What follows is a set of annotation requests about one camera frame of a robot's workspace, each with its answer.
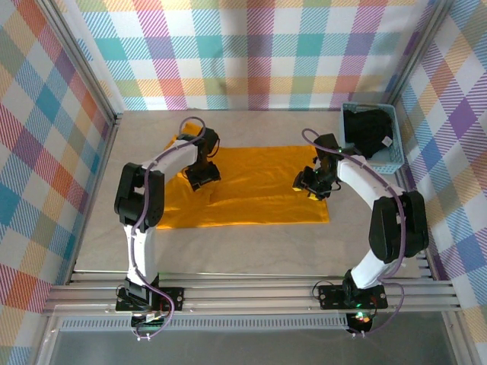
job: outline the checkered wall panel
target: checkered wall panel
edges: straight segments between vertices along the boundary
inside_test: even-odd
[[[487,363],[487,1],[458,0],[398,108],[431,251]]]
[[[24,364],[65,274],[108,121],[34,0],[0,0],[0,364]]]
[[[308,110],[380,101],[434,0],[59,3],[128,110]]]

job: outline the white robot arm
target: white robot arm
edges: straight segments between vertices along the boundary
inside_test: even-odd
[[[397,259],[401,259],[399,209],[390,189],[399,197],[406,217],[404,257],[413,257],[428,247],[424,199],[418,192],[405,192],[394,184],[384,187],[364,168],[368,166],[365,158],[357,155],[353,149],[343,151],[332,134],[318,136],[314,144],[317,147],[314,168],[305,167],[294,180],[293,188],[306,190],[311,198],[322,200],[330,196],[333,183],[344,182],[351,186],[372,210],[368,237],[371,249],[357,266],[345,274],[343,281],[345,301],[361,305],[361,296],[368,302],[371,292],[369,289],[379,286],[380,278],[394,269]],[[325,152],[319,147],[328,151],[341,151],[359,163],[344,159],[338,154]]]
[[[193,190],[211,181],[219,180],[218,168],[207,161],[207,156],[218,143],[219,137],[212,129],[205,128],[205,134],[196,137],[181,134],[168,148],[173,149],[160,161],[149,160],[143,164],[128,163],[120,177],[115,200],[115,212],[126,232],[129,250],[129,270],[127,272],[125,294],[130,296],[142,309],[159,305],[159,299],[147,289],[145,281],[158,286],[158,270],[154,257],[154,231],[164,213],[164,186],[181,170],[185,170]],[[135,222],[142,216],[144,208],[144,178],[148,173],[148,209],[142,224],[135,229]]]

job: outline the black cloth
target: black cloth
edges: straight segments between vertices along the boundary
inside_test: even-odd
[[[365,158],[371,158],[376,152],[387,148],[382,142],[386,136],[393,139],[393,121],[381,109],[357,113],[345,110],[343,117],[345,141],[355,144]]]

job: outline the plastic basket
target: plastic basket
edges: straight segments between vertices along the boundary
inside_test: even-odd
[[[350,110],[352,112],[364,112],[366,110],[382,109],[393,120],[393,143],[388,148],[378,151],[368,163],[378,173],[392,174],[395,173],[404,164],[403,142],[397,122],[396,109],[389,104],[360,104],[360,103],[343,103],[342,112],[340,113],[339,123],[339,144],[342,148],[353,146],[353,143],[345,143],[345,124],[343,112]]]

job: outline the yellow cloth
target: yellow cloth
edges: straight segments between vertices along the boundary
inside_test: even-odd
[[[183,130],[196,135],[199,127]],[[166,185],[158,229],[237,224],[328,223],[326,202],[292,189],[316,156],[311,146],[220,148],[211,160],[221,180],[194,192],[182,173]]]

